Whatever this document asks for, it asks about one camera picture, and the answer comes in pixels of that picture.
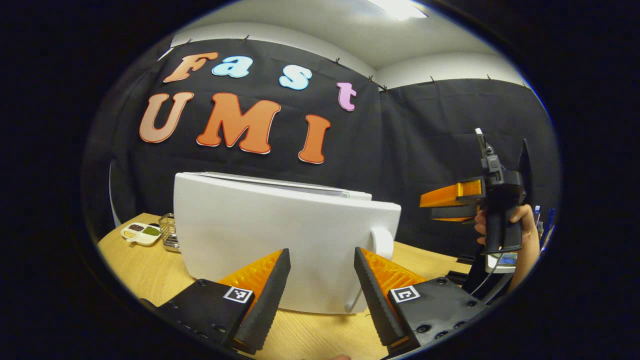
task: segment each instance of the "metal basket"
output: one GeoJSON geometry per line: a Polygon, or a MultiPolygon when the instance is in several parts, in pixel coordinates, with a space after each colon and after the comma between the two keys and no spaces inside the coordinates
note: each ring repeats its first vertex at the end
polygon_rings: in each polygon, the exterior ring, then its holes
{"type": "Polygon", "coordinates": [[[160,219],[158,219],[158,224],[162,231],[160,238],[162,239],[164,248],[169,251],[180,252],[180,244],[178,243],[178,237],[175,234],[175,219],[173,214],[164,214],[160,219]]]}

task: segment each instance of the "black curtain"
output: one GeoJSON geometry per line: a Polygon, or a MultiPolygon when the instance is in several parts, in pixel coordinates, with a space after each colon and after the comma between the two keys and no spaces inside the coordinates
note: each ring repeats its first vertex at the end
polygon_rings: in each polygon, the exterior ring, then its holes
{"type": "Polygon", "coordinates": [[[557,208],[561,180],[552,124],[524,86],[489,79],[439,80],[380,93],[385,200],[402,206],[396,240],[452,256],[473,256],[473,225],[429,220],[420,195],[480,176],[480,127],[507,169],[516,170],[527,139],[533,172],[531,204],[542,219],[557,208]]]}
{"type": "Polygon", "coordinates": [[[402,206],[397,241],[452,256],[473,255],[477,234],[472,225],[428,220],[429,210],[418,205],[423,193],[481,174],[476,127],[487,134],[507,168],[517,167],[522,139],[527,138],[534,173],[532,203],[541,205],[544,213],[557,207],[556,140],[545,110],[528,88],[496,80],[456,79],[381,93],[376,83],[359,73],[286,45],[206,40],[180,45],[155,61],[167,49],[157,47],[143,64],[145,69],[119,82],[118,96],[107,99],[97,115],[83,175],[89,179],[85,192],[92,194],[85,202],[91,204],[90,224],[100,224],[98,238],[114,228],[109,182],[116,214],[126,221],[142,212],[172,212],[177,172],[216,171],[368,192],[374,200],[402,206]],[[218,58],[206,61],[188,78],[163,82],[183,57],[211,52],[218,58]],[[249,74],[213,75],[212,68],[229,56],[250,57],[249,74]],[[306,89],[280,86],[282,69],[292,64],[312,71],[306,89]],[[357,92],[351,98],[354,111],[339,106],[338,82],[351,83],[357,92]],[[178,92],[193,92],[194,98],[186,103],[173,134],[160,143],[144,142],[138,130],[149,97],[170,96],[156,115],[156,127],[161,127],[178,92]],[[260,100],[282,107],[269,132],[270,153],[245,152],[238,144],[196,143],[214,108],[212,96],[220,92],[236,94],[242,113],[260,100]],[[298,159],[306,140],[307,115],[331,122],[322,164],[298,159]]]}

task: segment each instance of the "ceiling light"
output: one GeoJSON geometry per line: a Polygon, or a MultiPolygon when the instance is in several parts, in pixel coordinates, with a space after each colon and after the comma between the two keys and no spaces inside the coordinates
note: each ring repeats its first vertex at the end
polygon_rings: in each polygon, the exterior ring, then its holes
{"type": "Polygon", "coordinates": [[[427,17],[424,13],[414,6],[414,2],[410,0],[367,0],[375,4],[387,14],[398,20],[406,20],[410,17],[427,17]]]}

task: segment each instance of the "white wall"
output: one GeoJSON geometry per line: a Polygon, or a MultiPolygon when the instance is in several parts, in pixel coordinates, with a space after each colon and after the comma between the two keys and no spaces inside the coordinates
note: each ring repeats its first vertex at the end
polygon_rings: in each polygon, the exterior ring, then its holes
{"type": "Polygon", "coordinates": [[[445,79],[486,79],[526,84],[516,69],[498,56],[477,53],[444,53],[413,58],[378,69],[377,83],[397,88],[416,83],[445,79]]]}
{"type": "Polygon", "coordinates": [[[331,45],[308,34],[299,31],[281,28],[280,26],[257,24],[253,22],[228,22],[203,26],[196,29],[188,29],[176,34],[172,46],[181,45],[191,39],[192,42],[217,38],[244,38],[275,42],[282,45],[297,47],[316,55],[325,57],[331,61],[340,58],[340,64],[359,72],[363,76],[375,75],[375,70],[362,60],[349,54],[346,50],[331,45]]]}

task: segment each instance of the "white tray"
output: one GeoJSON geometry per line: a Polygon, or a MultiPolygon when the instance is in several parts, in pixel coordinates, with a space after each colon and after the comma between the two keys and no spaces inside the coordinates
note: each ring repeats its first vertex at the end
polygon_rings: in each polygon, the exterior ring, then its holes
{"type": "Polygon", "coordinates": [[[161,234],[162,234],[162,230],[160,230],[159,227],[148,225],[148,224],[142,224],[141,222],[133,222],[127,225],[127,227],[125,227],[124,229],[120,230],[120,235],[122,235],[122,237],[125,238],[125,240],[127,240],[128,242],[130,243],[136,242],[136,243],[139,243],[140,245],[146,245],[146,246],[153,245],[153,243],[155,243],[156,240],[160,238],[161,234]],[[142,230],[137,231],[137,230],[131,229],[132,225],[141,226],[142,230]],[[158,230],[159,234],[149,235],[149,234],[143,233],[143,231],[148,227],[158,230]]]}

